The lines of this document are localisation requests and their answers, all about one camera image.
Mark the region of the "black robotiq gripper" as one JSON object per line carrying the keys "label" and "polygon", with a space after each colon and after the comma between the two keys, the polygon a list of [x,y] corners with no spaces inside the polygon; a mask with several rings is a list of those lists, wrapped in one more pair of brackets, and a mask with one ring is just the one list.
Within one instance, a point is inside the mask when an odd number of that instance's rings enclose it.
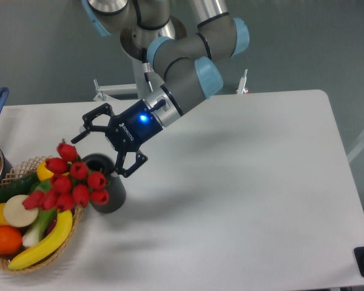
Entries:
{"label": "black robotiq gripper", "polygon": [[[108,120],[104,124],[95,124],[94,121],[101,116],[107,116]],[[139,148],[163,129],[143,100],[115,116],[112,106],[105,103],[85,113],[82,120],[82,130],[71,139],[71,143],[80,142],[92,132],[104,133],[118,152],[113,171],[124,178],[147,162],[148,157]]]}

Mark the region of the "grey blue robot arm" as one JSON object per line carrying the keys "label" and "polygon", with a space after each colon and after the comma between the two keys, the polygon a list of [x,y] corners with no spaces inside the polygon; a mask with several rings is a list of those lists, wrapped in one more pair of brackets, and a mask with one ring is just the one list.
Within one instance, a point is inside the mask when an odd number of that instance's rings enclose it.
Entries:
{"label": "grey blue robot arm", "polygon": [[197,33],[179,38],[168,1],[84,1],[83,7],[102,35],[131,32],[140,60],[162,84],[124,112],[115,115],[102,105],[83,116],[77,143],[92,132],[103,132],[117,152],[114,171],[128,177],[147,157],[140,146],[223,86],[215,63],[232,58],[249,45],[242,19],[229,15],[224,1],[191,1]]}

